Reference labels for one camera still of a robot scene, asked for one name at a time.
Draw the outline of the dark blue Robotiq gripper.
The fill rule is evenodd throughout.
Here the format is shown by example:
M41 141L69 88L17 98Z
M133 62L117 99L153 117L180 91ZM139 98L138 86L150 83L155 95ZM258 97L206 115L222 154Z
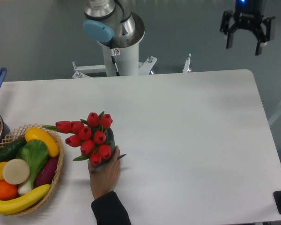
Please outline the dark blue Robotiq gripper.
M220 25L220 32L224 33L227 38L226 49L233 45L233 35L239 29L250 30L257 39L255 55L262 53L263 46L270 40L274 39L275 34L275 16L264 18L263 0L236 0L235 12L227 10L223 12ZM229 26L231 18L235 23Z

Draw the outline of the black sleeved forearm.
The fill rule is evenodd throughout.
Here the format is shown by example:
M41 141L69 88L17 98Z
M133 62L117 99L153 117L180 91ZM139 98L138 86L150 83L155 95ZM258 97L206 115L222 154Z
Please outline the black sleeved forearm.
M131 225L127 210L118 198L116 192L95 199L91 208L98 225Z

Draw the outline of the person's hand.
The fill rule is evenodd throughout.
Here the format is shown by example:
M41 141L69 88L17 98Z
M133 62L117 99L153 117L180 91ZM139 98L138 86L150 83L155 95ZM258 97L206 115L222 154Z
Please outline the person's hand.
M120 161L117 160L119 155L120 150L116 146L113 158L102 170L96 173L92 172L94 167L88 160L90 189L95 200L112 191L116 185L120 175Z

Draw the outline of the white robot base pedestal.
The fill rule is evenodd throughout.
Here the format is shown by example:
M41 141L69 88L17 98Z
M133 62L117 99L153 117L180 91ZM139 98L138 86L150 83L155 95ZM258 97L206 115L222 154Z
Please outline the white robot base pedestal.
M143 20L131 10L130 0L87 0L84 32L102 48L104 65L74 66L73 78L105 72L111 76L151 75L157 58L139 61L139 43L145 35Z

